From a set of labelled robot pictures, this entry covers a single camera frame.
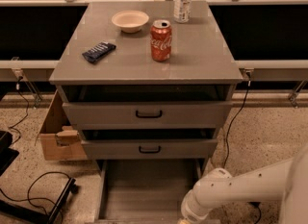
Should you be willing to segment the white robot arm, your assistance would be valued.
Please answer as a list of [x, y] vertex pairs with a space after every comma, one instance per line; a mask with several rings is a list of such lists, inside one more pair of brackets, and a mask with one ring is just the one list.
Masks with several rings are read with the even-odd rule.
[[236, 177], [212, 170], [185, 195], [177, 224], [200, 224], [228, 203], [263, 201], [281, 203], [278, 224], [308, 224], [308, 145], [290, 159]]

